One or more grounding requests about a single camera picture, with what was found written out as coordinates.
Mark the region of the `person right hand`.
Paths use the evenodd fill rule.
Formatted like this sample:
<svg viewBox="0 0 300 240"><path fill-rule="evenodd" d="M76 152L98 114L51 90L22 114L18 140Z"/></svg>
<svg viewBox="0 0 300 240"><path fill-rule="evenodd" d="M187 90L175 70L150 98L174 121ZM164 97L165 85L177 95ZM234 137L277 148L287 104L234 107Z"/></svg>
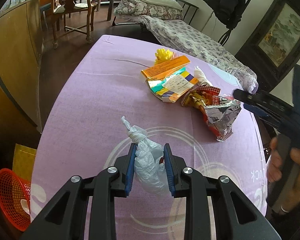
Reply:
<svg viewBox="0 0 300 240"><path fill-rule="evenodd" d="M279 181L282 177L280 167L282 166L282 158L280 157L277 147L277 137L274 137L270 144L271 155L267 162L267 179L270 183ZM300 166L300 149L292 148L290 151L290 157L292 161ZM279 214L286 215L292 211L300 203L300 172L293 188L287 193L285 200L281 205Z"/></svg>

